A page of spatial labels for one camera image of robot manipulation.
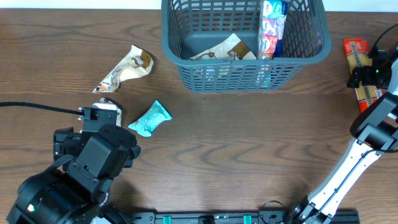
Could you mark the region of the multicolour tissue pack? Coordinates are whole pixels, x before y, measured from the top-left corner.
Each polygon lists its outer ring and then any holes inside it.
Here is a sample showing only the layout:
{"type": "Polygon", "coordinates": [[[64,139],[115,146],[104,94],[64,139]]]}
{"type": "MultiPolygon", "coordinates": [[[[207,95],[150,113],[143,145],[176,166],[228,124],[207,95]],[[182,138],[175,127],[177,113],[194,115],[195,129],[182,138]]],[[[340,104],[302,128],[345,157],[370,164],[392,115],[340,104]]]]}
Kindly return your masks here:
{"type": "Polygon", "coordinates": [[[279,56],[282,53],[288,6],[288,1],[260,1],[256,55],[258,60],[273,59],[274,55],[279,56]]]}

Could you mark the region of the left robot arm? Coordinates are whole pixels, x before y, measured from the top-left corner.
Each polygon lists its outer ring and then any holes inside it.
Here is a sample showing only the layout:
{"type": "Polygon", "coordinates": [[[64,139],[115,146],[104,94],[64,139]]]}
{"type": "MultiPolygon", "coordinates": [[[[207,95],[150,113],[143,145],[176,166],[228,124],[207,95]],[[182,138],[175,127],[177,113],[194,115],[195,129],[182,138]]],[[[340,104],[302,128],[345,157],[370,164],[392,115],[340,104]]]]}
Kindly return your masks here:
{"type": "Polygon", "coordinates": [[[56,130],[53,164],[20,185],[7,222],[91,223],[114,179],[140,151],[135,135],[115,124],[93,132],[56,130]]]}

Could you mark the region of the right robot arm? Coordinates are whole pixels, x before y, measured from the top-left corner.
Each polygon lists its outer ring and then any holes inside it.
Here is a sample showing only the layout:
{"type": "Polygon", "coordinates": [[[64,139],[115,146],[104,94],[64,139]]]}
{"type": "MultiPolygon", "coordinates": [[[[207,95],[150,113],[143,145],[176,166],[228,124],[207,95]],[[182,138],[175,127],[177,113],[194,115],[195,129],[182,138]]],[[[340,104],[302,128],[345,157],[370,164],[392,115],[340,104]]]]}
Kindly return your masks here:
{"type": "Polygon", "coordinates": [[[328,177],[294,210],[284,223],[331,223],[350,188],[361,174],[383,154],[397,152],[397,127],[386,118],[397,119],[397,46],[389,51],[373,47],[370,66],[356,67],[350,85],[371,84],[386,92],[352,123],[352,139],[328,177]]]}

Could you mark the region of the grey plastic basket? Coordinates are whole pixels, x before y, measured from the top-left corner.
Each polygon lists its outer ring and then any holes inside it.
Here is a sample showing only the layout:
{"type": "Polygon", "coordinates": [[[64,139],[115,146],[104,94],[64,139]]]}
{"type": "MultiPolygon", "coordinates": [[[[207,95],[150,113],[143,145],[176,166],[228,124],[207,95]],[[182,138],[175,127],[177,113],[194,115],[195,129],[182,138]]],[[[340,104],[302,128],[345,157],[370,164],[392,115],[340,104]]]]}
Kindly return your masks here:
{"type": "Polygon", "coordinates": [[[280,57],[258,60],[193,60],[230,35],[256,53],[259,1],[168,1],[161,3],[162,50],[194,93],[271,91],[304,66],[321,62],[331,37],[321,1],[288,1],[280,57]]]}

